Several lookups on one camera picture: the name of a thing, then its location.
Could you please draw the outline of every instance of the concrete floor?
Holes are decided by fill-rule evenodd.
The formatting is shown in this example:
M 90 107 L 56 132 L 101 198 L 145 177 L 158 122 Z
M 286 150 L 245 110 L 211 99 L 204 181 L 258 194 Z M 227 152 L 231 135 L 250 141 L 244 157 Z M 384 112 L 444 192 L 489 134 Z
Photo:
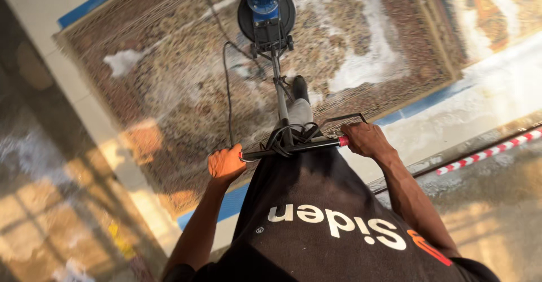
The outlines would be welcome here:
M 154 281 L 166 257 L 0 1 L 0 280 Z
M 484 263 L 502 281 L 542 281 L 542 140 L 416 180 L 463 257 Z M 377 197 L 389 207 L 387 192 Z

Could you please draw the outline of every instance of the yellow mark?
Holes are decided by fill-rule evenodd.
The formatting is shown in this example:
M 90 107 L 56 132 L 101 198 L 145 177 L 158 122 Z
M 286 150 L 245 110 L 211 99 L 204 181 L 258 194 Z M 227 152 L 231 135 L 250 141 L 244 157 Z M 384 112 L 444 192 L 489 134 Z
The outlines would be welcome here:
M 122 237 L 119 235 L 119 226 L 117 224 L 110 224 L 109 225 L 109 233 L 111 234 L 111 237 L 113 238 L 113 242 L 117 246 L 117 248 L 122 252 L 124 258 L 126 260 L 131 260 L 136 256 L 136 251 L 132 248 L 132 245 L 130 245 L 127 241 L 125 241 Z

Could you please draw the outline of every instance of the person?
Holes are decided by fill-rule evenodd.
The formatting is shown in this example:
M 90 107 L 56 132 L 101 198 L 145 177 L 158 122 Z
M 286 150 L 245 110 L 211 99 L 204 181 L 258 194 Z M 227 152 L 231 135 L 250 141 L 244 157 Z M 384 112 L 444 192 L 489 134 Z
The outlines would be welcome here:
M 312 121 L 302 77 L 294 80 L 294 96 L 290 118 Z M 372 158 L 384 172 L 393 211 L 336 148 L 268 157 L 250 182 L 230 248 L 217 263 L 207 263 L 222 198 L 246 169 L 236 144 L 209 156 L 212 179 L 163 281 L 498 281 L 486 266 L 461 258 L 378 125 L 341 130 L 352 152 Z

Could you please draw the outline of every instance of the black t-shirt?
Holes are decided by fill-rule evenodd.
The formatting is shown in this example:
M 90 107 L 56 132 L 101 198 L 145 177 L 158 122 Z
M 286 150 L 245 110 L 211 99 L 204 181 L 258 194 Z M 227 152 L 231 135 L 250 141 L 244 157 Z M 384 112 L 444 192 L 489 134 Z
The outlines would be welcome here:
M 261 160 L 231 247 L 164 281 L 498 281 L 484 265 L 444 257 L 384 208 L 335 148 Z

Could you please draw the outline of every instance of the siden logo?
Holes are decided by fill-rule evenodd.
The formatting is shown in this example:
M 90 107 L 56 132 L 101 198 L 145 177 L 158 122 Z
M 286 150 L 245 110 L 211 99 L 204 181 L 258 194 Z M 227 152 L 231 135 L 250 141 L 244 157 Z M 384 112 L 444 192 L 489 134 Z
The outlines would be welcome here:
M 282 216 L 276 216 L 276 209 L 277 207 L 273 207 L 269 209 L 269 215 L 267 216 L 267 219 L 270 222 L 276 223 L 280 221 L 293 221 L 294 220 L 294 205 L 288 204 L 286 205 L 286 210 Z M 365 235 L 364 240 L 368 244 L 374 244 L 375 239 L 371 237 L 371 233 L 369 232 L 369 229 L 367 228 L 367 225 L 369 225 L 369 228 L 381 233 L 383 235 L 387 235 L 388 237 L 392 238 L 393 240 L 390 240 L 387 237 L 383 237 L 382 235 L 376 236 L 376 239 L 388 246 L 389 248 L 393 248 L 395 250 L 404 250 L 407 247 L 406 242 L 403 240 L 402 237 L 400 237 L 397 233 L 393 232 L 392 230 L 396 230 L 397 228 L 390 222 L 381 220 L 379 218 L 373 218 L 367 221 L 367 225 L 365 225 L 365 222 L 363 222 L 361 217 L 354 217 L 354 221 L 356 224 L 354 224 L 354 221 L 352 221 L 348 216 L 337 212 L 332 211 L 330 209 L 324 209 L 326 212 L 326 218 L 327 222 L 329 224 L 329 231 L 331 233 L 332 237 L 340 237 L 340 231 L 352 231 L 356 229 L 356 225 L 358 226 L 359 230 Z M 301 205 L 297 208 L 296 211 L 297 216 L 303 221 L 307 223 L 320 223 L 324 220 L 324 213 L 322 210 L 320 210 L 318 207 L 312 206 L 312 205 Z M 336 218 L 339 217 L 344 224 L 341 224 L 337 222 Z

